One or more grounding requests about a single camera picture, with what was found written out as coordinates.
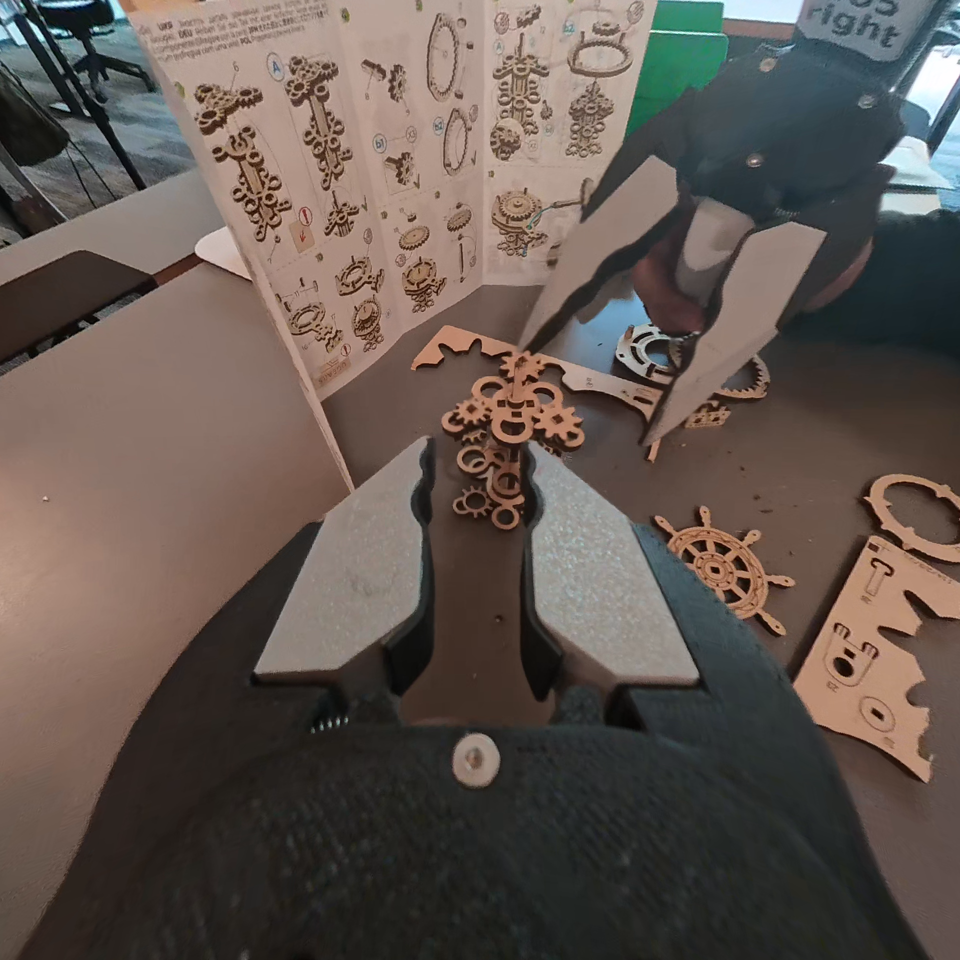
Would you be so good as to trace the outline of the white flat card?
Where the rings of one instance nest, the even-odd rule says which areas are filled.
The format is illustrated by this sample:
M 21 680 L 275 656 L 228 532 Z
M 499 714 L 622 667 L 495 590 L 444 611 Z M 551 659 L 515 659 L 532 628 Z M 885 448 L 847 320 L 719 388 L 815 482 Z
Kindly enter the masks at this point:
M 226 225 L 200 237 L 195 244 L 194 253 L 200 260 L 212 266 L 242 280 L 253 281 L 234 234 Z

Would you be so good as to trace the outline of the wooden gear model assembly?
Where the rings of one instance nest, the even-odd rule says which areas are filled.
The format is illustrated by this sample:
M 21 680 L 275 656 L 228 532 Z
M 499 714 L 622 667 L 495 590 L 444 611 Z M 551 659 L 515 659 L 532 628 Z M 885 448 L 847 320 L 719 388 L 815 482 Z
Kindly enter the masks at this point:
M 539 354 L 509 353 L 497 375 L 478 378 L 441 418 L 443 431 L 459 444 L 458 469 L 473 480 L 453 500 L 457 516 L 488 519 L 500 531 L 517 528 L 526 499 L 526 445 L 555 457 L 582 447 L 582 417 L 562 388 L 543 378 L 546 369 Z

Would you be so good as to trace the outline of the person's right hand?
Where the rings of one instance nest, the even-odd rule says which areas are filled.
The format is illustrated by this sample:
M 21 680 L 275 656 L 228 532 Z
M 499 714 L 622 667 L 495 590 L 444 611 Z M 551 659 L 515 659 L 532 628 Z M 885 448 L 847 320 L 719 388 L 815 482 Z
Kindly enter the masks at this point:
M 678 226 L 633 267 L 633 289 L 652 324 L 673 336 L 700 333 L 706 327 L 704 308 L 681 291 L 676 283 L 676 266 L 682 252 L 687 228 Z M 810 297 L 803 312 L 816 311 L 842 296 L 862 275 L 873 252 L 874 240 L 868 240 L 833 282 Z

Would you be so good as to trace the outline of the person's right forearm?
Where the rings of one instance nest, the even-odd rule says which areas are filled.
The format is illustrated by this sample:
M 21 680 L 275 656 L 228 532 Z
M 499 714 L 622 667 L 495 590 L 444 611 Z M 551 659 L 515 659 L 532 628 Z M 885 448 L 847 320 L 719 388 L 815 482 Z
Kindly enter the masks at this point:
M 880 214 L 870 253 L 844 289 L 794 318 L 797 341 L 915 347 L 959 358 L 959 212 Z

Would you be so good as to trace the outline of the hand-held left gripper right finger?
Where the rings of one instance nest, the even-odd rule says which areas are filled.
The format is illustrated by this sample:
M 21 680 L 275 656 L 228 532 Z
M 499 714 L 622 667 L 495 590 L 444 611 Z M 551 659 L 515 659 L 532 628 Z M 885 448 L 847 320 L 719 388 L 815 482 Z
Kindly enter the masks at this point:
M 630 518 L 540 447 L 526 452 L 520 657 L 534 699 L 588 687 L 696 688 L 701 676 Z

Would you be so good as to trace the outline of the wooden sheet with slotted parts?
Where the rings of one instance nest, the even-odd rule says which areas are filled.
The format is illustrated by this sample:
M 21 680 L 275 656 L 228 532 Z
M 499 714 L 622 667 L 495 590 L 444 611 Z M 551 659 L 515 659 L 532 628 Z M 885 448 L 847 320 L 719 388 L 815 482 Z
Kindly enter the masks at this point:
M 958 620 L 959 583 L 888 539 L 871 535 L 794 678 L 820 727 L 880 750 L 927 784 L 930 710 L 909 700 L 926 678 L 915 654 L 887 638 L 917 635 L 917 601 L 933 618 Z

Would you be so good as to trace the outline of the black office chair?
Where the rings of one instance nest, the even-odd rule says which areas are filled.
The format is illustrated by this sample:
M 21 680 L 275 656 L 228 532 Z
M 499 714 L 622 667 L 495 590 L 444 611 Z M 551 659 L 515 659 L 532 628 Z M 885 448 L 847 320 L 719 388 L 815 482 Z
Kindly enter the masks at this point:
M 73 64 L 77 74 L 85 74 L 94 100 L 105 105 L 109 97 L 103 83 L 110 72 L 137 79 L 148 93 L 158 91 L 157 85 L 145 68 L 132 61 L 101 54 L 94 45 L 94 37 L 114 30 L 114 8 L 109 1 L 39 1 L 35 3 L 40 21 L 52 30 L 65 33 L 79 42 L 84 56 Z

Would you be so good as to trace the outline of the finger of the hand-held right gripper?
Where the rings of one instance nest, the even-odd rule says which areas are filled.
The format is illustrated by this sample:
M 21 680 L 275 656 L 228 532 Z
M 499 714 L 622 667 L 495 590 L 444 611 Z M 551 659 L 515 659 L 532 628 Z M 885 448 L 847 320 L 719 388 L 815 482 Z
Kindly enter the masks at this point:
M 827 238 L 816 227 L 784 222 L 749 233 L 720 283 L 711 326 L 658 403 L 644 443 L 654 445 L 776 335 L 777 325 Z
M 536 353 L 614 277 L 633 268 L 682 217 L 676 169 L 646 159 L 566 236 L 518 339 Z

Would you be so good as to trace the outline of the black tripod stand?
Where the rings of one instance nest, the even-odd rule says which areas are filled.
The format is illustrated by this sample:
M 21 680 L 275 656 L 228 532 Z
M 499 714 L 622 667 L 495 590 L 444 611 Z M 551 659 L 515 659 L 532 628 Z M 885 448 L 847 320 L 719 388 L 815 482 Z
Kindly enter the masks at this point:
M 80 42 L 59 30 L 45 26 L 34 1 L 13 2 L 11 24 L 26 42 L 34 59 L 58 94 L 66 113 L 74 118 L 92 122 L 106 144 L 120 162 L 128 178 L 138 191 L 147 184 L 135 163 L 122 146 L 106 105 L 96 102 L 90 91 L 86 74 L 77 74 L 73 65 L 85 54 Z

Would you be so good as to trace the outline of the wooden ship wheel part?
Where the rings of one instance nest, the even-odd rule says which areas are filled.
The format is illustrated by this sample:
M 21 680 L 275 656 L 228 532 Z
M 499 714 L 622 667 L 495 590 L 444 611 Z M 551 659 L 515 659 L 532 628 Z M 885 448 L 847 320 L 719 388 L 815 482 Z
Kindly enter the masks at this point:
M 779 638 L 786 627 L 767 609 L 770 588 L 792 589 L 786 575 L 769 574 L 753 550 L 762 538 L 759 530 L 732 534 L 714 525 L 707 506 L 699 508 L 698 524 L 675 528 L 664 516 L 653 522 L 667 536 L 667 549 L 739 620 L 758 619 Z

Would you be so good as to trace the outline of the dark brown chair seat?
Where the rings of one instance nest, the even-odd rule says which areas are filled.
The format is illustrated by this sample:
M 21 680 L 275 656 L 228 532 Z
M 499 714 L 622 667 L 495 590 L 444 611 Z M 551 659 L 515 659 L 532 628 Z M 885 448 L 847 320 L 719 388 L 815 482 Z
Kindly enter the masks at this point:
M 101 254 L 78 250 L 1 286 L 1 361 L 36 355 L 48 340 L 62 340 L 84 321 L 126 297 L 158 288 L 147 272 Z

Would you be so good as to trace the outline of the green plastic bin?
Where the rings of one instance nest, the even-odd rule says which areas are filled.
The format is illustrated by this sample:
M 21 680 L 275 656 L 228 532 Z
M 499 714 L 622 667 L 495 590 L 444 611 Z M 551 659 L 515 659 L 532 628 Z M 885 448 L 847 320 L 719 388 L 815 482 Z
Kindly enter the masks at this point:
M 626 136 L 673 104 L 687 90 L 702 90 L 725 62 L 723 32 L 651 30 L 634 90 Z

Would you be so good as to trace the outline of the folded assembly instruction sheet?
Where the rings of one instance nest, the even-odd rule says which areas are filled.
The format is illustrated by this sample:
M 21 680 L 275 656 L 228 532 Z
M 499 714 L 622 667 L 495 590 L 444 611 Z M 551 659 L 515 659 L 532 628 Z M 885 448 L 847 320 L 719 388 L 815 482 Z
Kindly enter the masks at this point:
M 656 2 L 122 2 L 321 401 L 484 285 L 546 283 L 626 132 Z

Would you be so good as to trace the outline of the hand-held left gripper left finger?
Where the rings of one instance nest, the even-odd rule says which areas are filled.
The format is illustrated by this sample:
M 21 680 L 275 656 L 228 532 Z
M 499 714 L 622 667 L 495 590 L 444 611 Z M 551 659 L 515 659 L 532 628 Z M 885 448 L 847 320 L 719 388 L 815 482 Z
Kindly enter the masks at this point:
M 403 695 L 434 650 L 436 444 L 415 440 L 326 515 L 253 669 L 265 684 Z

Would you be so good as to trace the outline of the jagged wooden sheet frame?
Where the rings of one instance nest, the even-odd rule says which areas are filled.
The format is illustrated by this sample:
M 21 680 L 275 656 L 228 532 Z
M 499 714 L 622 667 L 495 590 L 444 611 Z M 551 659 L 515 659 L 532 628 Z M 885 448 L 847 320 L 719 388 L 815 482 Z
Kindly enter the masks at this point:
M 480 354 L 484 357 L 498 362 L 498 371 L 493 376 L 499 374 L 501 359 L 505 355 L 522 353 L 508 342 L 498 341 L 452 325 L 445 325 L 414 356 L 411 369 L 417 371 L 419 369 L 437 368 L 444 362 L 447 354 L 468 354 L 475 346 L 478 347 Z M 561 360 L 546 354 L 534 354 L 543 357 L 547 363 L 542 378 L 558 385 L 569 405 L 568 400 L 571 393 L 600 395 L 621 402 L 631 410 L 641 414 L 644 421 L 648 423 L 663 394 L 663 389 L 655 386 L 647 386 L 612 374 L 600 373 L 571 361 Z

